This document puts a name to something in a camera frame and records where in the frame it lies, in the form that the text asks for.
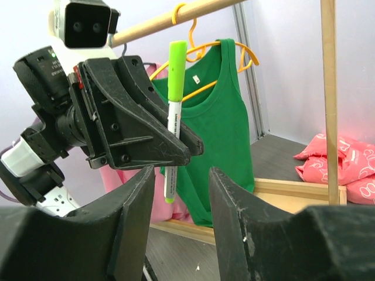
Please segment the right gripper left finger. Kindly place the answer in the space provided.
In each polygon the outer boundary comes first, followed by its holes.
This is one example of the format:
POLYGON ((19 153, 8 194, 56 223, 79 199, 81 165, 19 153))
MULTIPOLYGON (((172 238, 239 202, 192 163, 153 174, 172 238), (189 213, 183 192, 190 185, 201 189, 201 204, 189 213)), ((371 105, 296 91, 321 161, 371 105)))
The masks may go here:
POLYGON ((144 167, 65 217, 2 207, 1 279, 141 280, 154 184, 154 167, 144 167))

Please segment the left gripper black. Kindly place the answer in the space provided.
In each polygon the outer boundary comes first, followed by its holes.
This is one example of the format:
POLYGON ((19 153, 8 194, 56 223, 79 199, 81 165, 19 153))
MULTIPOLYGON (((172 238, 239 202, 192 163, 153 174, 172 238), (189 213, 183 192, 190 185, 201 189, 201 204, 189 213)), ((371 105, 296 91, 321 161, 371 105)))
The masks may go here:
POLYGON ((168 131, 168 106, 139 56, 88 59, 69 78, 75 79, 69 91, 91 168, 185 166, 203 154, 202 139, 184 122, 179 137, 168 131))

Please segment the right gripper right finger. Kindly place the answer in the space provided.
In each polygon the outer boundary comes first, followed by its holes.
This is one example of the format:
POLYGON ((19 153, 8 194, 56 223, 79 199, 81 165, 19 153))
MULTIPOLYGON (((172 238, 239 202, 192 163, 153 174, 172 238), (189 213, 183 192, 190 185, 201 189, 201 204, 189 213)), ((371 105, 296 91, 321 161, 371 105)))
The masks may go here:
POLYGON ((313 205, 291 214, 209 173, 221 280, 373 280, 374 208, 313 205))

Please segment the light green pen cap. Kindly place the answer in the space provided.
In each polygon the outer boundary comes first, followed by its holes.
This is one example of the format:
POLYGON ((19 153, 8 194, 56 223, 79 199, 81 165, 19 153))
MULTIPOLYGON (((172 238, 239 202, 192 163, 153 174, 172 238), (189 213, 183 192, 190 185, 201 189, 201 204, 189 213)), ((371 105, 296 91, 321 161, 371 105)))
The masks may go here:
POLYGON ((168 100, 181 102, 185 80, 187 41, 169 44, 168 100))

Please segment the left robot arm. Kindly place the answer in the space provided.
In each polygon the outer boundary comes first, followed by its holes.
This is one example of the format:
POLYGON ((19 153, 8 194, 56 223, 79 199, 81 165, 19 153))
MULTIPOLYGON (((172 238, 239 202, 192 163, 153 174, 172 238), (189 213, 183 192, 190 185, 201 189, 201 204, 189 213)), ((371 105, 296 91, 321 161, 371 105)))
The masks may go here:
POLYGON ((168 131, 168 106, 139 56, 88 59, 64 71, 47 46, 13 69, 39 120, 1 153, 1 179, 25 206, 60 217, 78 208, 55 163, 75 147, 92 169, 115 170, 185 166, 204 151, 187 125, 179 136, 168 131))

